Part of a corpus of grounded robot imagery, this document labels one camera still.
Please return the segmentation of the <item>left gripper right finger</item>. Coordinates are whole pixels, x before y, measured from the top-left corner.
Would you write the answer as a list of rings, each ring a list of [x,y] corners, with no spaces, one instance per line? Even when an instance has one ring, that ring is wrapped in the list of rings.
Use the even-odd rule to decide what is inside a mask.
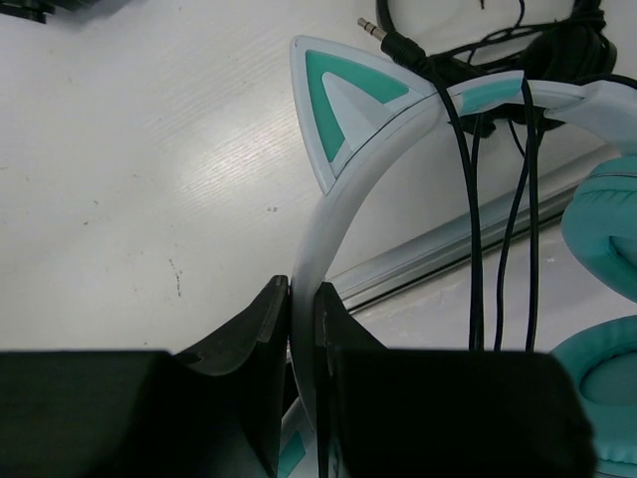
[[[322,477],[591,477],[592,428],[547,354],[389,349],[315,298]]]

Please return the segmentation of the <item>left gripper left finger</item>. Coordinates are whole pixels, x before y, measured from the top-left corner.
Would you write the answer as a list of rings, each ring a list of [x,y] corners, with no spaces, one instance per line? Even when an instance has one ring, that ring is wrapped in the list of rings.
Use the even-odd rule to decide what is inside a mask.
[[[179,354],[5,352],[5,477],[273,477],[288,280]]]

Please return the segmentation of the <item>teal cat-ear headphones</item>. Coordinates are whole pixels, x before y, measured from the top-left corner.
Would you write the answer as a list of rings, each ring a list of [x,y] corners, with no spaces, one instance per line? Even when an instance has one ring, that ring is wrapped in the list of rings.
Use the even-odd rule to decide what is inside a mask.
[[[316,294],[364,200],[392,165],[425,137],[448,136],[451,117],[471,120],[512,112],[523,105],[524,91],[531,92],[543,119],[585,129],[631,156],[636,151],[636,89],[619,76],[569,84],[527,80],[513,71],[469,80],[440,94],[431,82],[397,64],[308,36],[292,41],[290,66],[297,118],[321,191],[291,281],[291,359],[300,393],[295,408],[314,428]],[[447,149],[425,155],[425,211],[390,228],[391,235],[413,230],[396,246],[463,215],[471,231],[468,200],[460,191],[457,168],[444,163],[447,155]]]

